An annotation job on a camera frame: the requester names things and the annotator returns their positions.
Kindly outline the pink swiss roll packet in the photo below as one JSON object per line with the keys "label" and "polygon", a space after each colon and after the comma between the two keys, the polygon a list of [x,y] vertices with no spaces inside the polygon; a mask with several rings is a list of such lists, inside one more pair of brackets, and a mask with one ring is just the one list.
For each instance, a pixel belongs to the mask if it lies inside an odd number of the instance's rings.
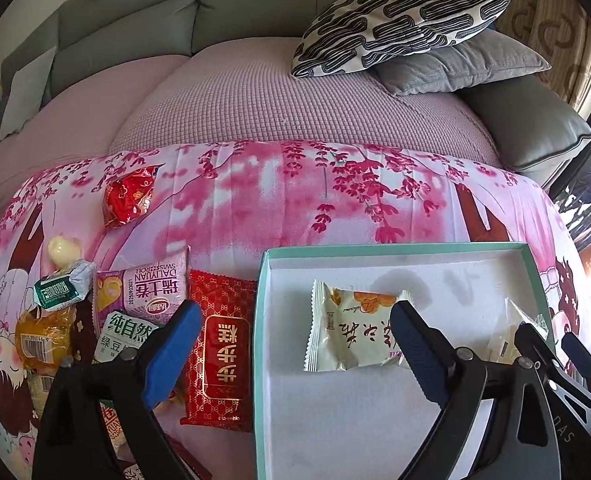
{"label": "pink swiss roll packet", "polygon": [[190,248],[184,247],[157,262],[97,271],[93,286],[96,333],[114,311],[156,325],[166,324],[188,298],[189,261]]}

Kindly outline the green clear pastry packet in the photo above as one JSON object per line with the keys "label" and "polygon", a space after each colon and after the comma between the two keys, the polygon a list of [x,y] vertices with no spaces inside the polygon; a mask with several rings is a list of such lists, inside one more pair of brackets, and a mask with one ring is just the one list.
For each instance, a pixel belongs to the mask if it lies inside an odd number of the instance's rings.
{"label": "green clear pastry packet", "polygon": [[30,396],[33,404],[33,411],[38,419],[42,418],[44,408],[52,388],[56,370],[46,368],[45,370],[28,370],[26,372],[26,381],[29,385]]}

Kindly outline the red triangular snack packet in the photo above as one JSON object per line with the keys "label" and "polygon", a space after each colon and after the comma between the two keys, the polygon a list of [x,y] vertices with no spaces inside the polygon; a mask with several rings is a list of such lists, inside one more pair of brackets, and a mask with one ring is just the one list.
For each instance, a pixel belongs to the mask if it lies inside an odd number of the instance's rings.
{"label": "red triangular snack packet", "polygon": [[102,201],[106,229],[126,226],[148,214],[160,168],[161,165],[138,168],[108,183]]}

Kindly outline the yellow jelly cup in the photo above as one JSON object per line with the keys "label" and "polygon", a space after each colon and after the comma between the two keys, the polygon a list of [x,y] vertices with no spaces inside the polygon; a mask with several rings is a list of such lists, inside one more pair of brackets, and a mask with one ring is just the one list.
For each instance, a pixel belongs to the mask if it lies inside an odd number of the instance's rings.
{"label": "yellow jelly cup", "polygon": [[47,253],[50,261],[58,270],[68,268],[83,258],[79,242],[75,238],[62,235],[56,235],[49,240]]}

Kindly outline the light grey small cushion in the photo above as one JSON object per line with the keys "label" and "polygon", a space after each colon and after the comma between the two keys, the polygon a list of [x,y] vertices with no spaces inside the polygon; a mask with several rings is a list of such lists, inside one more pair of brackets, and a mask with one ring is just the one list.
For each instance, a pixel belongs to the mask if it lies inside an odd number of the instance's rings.
{"label": "light grey small cushion", "polygon": [[56,47],[50,48],[15,73],[0,123],[0,142],[19,133],[38,114],[56,52]]}

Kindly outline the green mung bean biscuit pack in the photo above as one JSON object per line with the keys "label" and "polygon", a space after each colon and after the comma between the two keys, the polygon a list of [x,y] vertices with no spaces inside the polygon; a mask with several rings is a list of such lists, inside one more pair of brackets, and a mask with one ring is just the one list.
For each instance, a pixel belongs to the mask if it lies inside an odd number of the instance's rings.
{"label": "green mung bean biscuit pack", "polygon": [[114,310],[102,322],[98,322],[98,328],[94,363],[110,362],[125,348],[139,349],[159,326]]}

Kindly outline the small green white snack packet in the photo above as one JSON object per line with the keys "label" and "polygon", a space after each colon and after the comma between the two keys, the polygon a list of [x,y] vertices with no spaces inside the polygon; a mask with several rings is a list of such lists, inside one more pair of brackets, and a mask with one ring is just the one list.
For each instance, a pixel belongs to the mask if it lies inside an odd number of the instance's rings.
{"label": "small green white snack packet", "polygon": [[64,270],[40,278],[33,286],[34,301],[47,312],[71,307],[86,299],[95,274],[95,263],[74,261]]}

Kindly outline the red gold cake packet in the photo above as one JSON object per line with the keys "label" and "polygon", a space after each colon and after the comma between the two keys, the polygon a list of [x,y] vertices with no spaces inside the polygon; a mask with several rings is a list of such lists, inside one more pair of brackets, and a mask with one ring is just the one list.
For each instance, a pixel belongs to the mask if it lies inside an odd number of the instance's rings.
{"label": "red gold cake packet", "polygon": [[250,432],[256,282],[190,272],[202,327],[183,372],[183,425]]}

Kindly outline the grey green sofa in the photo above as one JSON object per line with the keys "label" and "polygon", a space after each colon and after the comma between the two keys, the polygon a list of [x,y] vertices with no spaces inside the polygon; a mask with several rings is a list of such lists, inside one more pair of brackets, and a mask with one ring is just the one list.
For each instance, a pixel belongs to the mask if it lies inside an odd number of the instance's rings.
{"label": "grey green sofa", "polygon": [[[0,123],[15,73],[52,47],[57,52],[39,112],[74,84],[143,58],[190,58],[215,44],[247,38],[292,38],[295,51],[316,15],[333,2],[68,0],[4,59]],[[492,136],[499,156],[494,167],[549,188],[591,143],[591,126],[539,79],[542,73],[452,94],[470,107]]]}

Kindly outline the cream pastry packet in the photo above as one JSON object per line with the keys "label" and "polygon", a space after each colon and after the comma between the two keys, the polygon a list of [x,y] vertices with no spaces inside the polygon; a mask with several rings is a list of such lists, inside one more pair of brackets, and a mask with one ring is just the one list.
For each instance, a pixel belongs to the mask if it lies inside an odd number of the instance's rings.
{"label": "cream pastry packet", "polygon": [[399,300],[412,299],[407,290],[392,296],[315,281],[303,370],[321,373],[390,363],[404,365],[403,353],[392,334],[390,314]]}

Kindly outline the grey pillow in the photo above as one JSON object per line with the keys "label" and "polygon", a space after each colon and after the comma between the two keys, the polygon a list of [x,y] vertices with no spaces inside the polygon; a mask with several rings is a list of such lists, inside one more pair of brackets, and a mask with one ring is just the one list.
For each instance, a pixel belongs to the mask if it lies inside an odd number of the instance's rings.
{"label": "grey pillow", "polygon": [[397,56],[373,71],[393,96],[414,96],[453,93],[549,69],[545,58],[522,42],[486,29],[453,47]]}

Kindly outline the black white patterned pillow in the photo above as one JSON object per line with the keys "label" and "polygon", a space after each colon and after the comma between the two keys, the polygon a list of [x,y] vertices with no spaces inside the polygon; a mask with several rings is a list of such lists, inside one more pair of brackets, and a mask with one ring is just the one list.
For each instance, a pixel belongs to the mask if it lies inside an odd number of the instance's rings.
{"label": "black white patterned pillow", "polygon": [[350,74],[453,47],[486,30],[511,0],[335,0],[294,51],[295,78]]}

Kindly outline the clear steamed cake packet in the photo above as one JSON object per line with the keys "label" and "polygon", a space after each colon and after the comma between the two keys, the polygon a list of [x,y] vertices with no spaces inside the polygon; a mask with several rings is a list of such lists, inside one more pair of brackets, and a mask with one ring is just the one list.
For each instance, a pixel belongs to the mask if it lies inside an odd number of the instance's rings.
{"label": "clear steamed cake packet", "polygon": [[504,312],[499,316],[493,334],[489,338],[483,359],[489,362],[512,364],[518,359],[520,352],[515,344],[515,336],[522,324],[532,325],[535,330],[547,339],[547,330],[544,318],[539,314],[535,320],[520,309],[511,299],[505,299]]}

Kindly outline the pink sofa seat cover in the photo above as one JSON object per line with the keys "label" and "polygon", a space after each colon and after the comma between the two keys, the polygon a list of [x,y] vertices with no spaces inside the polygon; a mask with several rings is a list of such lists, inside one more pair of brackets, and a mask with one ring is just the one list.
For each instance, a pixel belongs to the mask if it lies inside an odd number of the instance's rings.
{"label": "pink sofa seat cover", "polygon": [[222,42],[108,68],[0,142],[0,217],[37,172],[120,151],[236,140],[368,143],[497,166],[481,120],[452,93],[392,96],[372,74],[297,79],[292,38]]}

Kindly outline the yellow transparent cake packet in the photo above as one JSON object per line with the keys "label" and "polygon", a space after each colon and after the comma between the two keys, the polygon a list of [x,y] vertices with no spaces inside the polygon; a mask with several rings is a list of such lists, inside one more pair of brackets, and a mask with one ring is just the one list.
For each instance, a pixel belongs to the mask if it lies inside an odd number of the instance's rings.
{"label": "yellow transparent cake packet", "polygon": [[75,307],[54,312],[35,308],[24,311],[16,324],[15,344],[25,368],[56,370],[71,354],[71,327]]}

